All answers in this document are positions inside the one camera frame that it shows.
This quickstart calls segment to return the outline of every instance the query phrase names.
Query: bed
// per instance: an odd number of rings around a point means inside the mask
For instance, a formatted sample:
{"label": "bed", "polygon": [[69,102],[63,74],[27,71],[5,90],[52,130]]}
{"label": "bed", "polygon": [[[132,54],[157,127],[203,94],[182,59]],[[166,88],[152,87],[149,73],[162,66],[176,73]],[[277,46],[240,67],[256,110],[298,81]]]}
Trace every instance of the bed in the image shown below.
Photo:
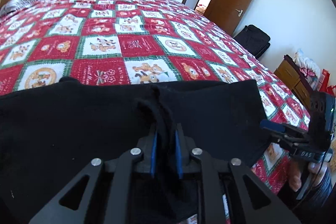
{"label": "bed", "polygon": [[[310,120],[272,72],[175,0],[41,0],[0,18],[0,95],[63,76],[86,85],[255,79],[268,119],[304,129]],[[272,144],[252,170],[277,193],[288,163]]]}

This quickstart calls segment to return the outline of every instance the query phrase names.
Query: wooden cabinet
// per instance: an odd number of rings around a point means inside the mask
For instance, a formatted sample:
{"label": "wooden cabinet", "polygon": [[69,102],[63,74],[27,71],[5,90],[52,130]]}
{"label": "wooden cabinet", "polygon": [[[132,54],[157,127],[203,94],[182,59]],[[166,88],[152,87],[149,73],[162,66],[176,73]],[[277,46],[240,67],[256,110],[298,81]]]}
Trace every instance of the wooden cabinet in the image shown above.
{"label": "wooden cabinet", "polygon": [[283,57],[283,61],[275,70],[274,74],[294,93],[301,104],[309,111],[310,108],[310,94],[313,89],[306,81],[299,67],[288,56]]}

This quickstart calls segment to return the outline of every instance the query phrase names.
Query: red bag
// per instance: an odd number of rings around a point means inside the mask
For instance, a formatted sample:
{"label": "red bag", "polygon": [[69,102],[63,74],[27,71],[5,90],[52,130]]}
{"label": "red bag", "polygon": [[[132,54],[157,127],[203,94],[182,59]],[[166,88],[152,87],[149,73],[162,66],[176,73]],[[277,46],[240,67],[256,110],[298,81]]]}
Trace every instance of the red bag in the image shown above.
{"label": "red bag", "polygon": [[329,87],[327,87],[327,93],[336,97],[336,85],[330,85]]}
{"label": "red bag", "polygon": [[329,77],[330,77],[330,73],[327,70],[323,69],[322,74],[320,76],[319,83],[316,88],[317,91],[327,92]]}

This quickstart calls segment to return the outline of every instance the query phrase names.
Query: silver screw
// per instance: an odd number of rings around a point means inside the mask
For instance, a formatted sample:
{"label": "silver screw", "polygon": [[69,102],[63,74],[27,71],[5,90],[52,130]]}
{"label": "silver screw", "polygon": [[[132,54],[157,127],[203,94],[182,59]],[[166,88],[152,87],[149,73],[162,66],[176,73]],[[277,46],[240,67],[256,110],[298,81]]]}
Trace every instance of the silver screw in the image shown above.
{"label": "silver screw", "polygon": [[91,164],[92,164],[93,166],[99,166],[99,165],[101,165],[101,159],[99,159],[99,158],[95,158],[95,159],[93,159],[93,160],[91,161]]}
{"label": "silver screw", "polygon": [[238,159],[238,158],[233,158],[233,159],[231,160],[231,163],[232,163],[232,165],[234,165],[234,166],[239,166],[239,165],[241,165],[242,161],[241,161],[240,159]]}
{"label": "silver screw", "polygon": [[193,150],[191,150],[191,152],[194,155],[200,155],[200,154],[202,154],[203,150],[201,148],[194,148]]}
{"label": "silver screw", "polygon": [[140,148],[132,148],[131,149],[131,154],[132,155],[139,155],[141,153],[141,149]]}

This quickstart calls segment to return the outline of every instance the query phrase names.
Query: black suitcase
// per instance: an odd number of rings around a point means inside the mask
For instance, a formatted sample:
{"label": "black suitcase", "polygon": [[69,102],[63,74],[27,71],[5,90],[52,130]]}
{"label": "black suitcase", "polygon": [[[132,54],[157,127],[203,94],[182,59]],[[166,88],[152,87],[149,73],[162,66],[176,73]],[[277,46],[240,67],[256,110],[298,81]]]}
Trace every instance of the black suitcase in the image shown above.
{"label": "black suitcase", "polygon": [[256,26],[248,25],[234,39],[258,59],[269,48],[271,38]]}

